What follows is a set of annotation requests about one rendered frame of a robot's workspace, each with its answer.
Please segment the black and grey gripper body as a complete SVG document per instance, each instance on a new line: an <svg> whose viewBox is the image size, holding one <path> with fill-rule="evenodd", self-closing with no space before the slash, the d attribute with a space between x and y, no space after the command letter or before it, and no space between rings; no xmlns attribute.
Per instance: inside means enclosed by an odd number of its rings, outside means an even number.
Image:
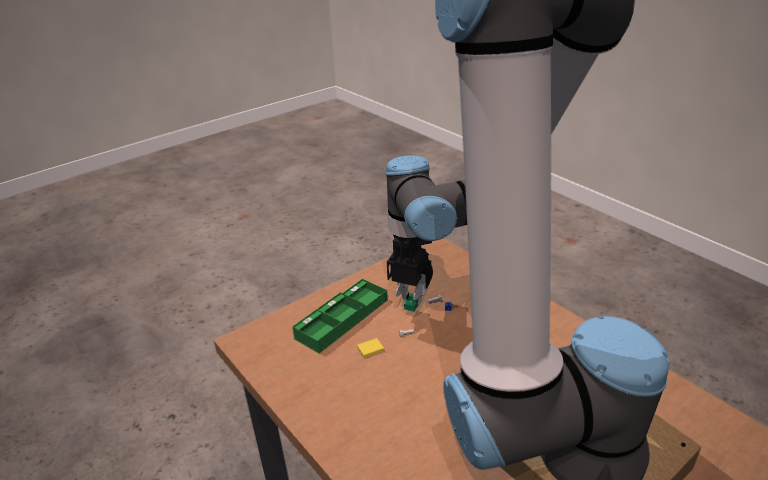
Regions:
<svg viewBox="0 0 768 480"><path fill-rule="evenodd" d="M417 242L414 241L420 241L419 237L408 238L407 240L407 238L398 237L394 234L393 236L394 260L393 254L387 260L387 280L392 277L394 282L417 286L421 279L422 270L427 264L426 260L429 260L429 254L426 249L421 248L421 245L416 246Z"/></svg>

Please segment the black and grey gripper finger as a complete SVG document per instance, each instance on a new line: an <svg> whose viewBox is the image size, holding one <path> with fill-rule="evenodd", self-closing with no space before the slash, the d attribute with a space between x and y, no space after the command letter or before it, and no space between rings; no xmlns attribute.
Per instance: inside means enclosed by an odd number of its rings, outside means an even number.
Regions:
<svg viewBox="0 0 768 480"><path fill-rule="evenodd" d="M431 278L433 276L433 268L431 265L431 260L426 260L427 264L425 268L422 270L421 273L421 280L417 284L414 292L414 301L417 300L417 307L420 306L421 302L423 301L423 298L425 296L425 293L427 291L427 288L430 284ZM418 298L419 297L419 298ZM417 299L418 298L418 299Z"/></svg>
<svg viewBox="0 0 768 480"><path fill-rule="evenodd" d="M399 283L399 282L397 282L397 284L398 285L400 284L400 286L397 287L396 296L402 295L402 298L403 298L403 300L405 302L408 299L408 297L409 297L409 291L408 291L408 286L409 285L408 284Z"/></svg>

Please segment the green nine-volt battery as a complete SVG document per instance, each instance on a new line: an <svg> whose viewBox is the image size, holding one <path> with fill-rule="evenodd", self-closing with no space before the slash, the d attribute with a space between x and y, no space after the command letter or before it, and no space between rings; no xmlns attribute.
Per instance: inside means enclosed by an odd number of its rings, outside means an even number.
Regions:
<svg viewBox="0 0 768 480"><path fill-rule="evenodd" d="M411 293L409 295L408 299L405 301L405 303L404 303L404 310L409 310L409 311L415 312L415 310L417 308L417 300L414 301L413 296L414 296L414 294Z"/></svg>

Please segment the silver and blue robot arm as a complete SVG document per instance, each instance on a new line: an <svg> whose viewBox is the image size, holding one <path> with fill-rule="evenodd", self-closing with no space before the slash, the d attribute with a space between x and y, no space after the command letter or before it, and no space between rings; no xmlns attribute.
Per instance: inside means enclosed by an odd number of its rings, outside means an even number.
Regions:
<svg viewBox="0 0 768 480"><path fill-rule="evenodd" d="M550 342L551 134L634 3L435 0L458 57L465 180L435 185L426 159L392 159L388 228L419 246L467 225L473 341L443 391L477 469L538 456L557 480L642 480L648 468L661 342L610 316L581 323L569 346Z"/></svg>

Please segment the green three-compartment bin rack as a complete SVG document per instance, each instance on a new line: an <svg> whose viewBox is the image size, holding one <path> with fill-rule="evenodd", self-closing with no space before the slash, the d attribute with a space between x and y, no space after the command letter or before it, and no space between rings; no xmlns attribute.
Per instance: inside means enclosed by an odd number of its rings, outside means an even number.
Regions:
<svg viewBox="0 0 768 480"><path fill-rule="evenodd" d="M361 279L292 326L294 339L321 353L387 300L386 289Z"/></svg>

